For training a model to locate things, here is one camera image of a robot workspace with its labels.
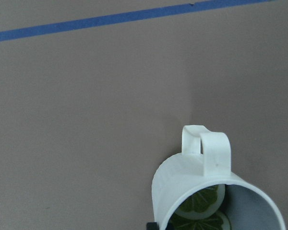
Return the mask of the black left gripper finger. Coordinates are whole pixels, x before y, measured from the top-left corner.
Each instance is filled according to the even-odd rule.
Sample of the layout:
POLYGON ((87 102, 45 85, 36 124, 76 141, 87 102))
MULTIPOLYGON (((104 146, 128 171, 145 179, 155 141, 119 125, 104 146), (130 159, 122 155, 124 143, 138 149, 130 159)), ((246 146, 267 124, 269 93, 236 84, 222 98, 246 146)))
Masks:
POLYGON ((148 222, 146 224, 146 230, 158 230, 158 224, 156 222, 148 222))

